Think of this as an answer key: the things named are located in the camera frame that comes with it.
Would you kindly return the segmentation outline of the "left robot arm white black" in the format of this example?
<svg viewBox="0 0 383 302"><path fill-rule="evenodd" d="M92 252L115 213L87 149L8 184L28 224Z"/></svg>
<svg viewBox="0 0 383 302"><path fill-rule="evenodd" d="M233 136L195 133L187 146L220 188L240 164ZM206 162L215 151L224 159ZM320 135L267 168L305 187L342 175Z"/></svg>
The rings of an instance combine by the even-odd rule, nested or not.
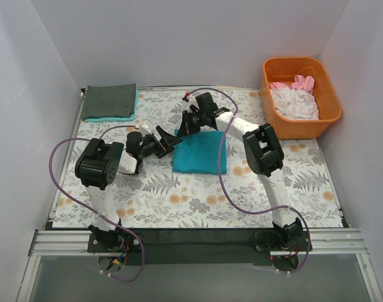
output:
<svg viewBox="0 0 383 302"><path fill-rule="evenodd" d="M104 249L116 252L125 241L123 232L116 227L120 218L113 202L112 184L117 174L137 175L145 158L155 155L160 159L183 141L160 126L156 130L160 139L144 126L140 131L128 133L125 143L105 143L101 138L93 138L76 162L75 175L91 196L92 207L113 222L110 224L98 218L95 225L89 226L95 240Z"/></svg>

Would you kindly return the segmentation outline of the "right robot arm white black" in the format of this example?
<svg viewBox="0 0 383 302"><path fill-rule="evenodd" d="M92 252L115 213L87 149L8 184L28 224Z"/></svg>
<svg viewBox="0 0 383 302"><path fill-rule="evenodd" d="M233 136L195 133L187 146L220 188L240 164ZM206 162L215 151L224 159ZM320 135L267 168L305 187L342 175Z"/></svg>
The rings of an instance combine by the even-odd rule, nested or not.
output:
<svg viewBox="0 0 383 302"><path fill-rule="evenodd" d="M265 123L257 125L238 118L238 105L226 93L212 89L225 96L235 106L231 111L225 107L218 107L214 102L211 93L208 91L195 97L191 102L188 92L184 95L183 101L187 102L187 107L182 111L180 129L178 137L194 135L207 126L222 132L217 156L217 173L220 186L228 202L238 211L246 215L262 215L272 213L272 224L275 232L276 245L282 250L297 248L299 240L304 234L307 226L303 216L291 206L287 188L283 180L283 160L284 152L277 138L273 127ZM249 168L260 178L270 204L270 208L263 211L247 211L236 205L229 197L222 180L221 156L222 144L230 135L239 140L244 145L244 152Z"/></svg>

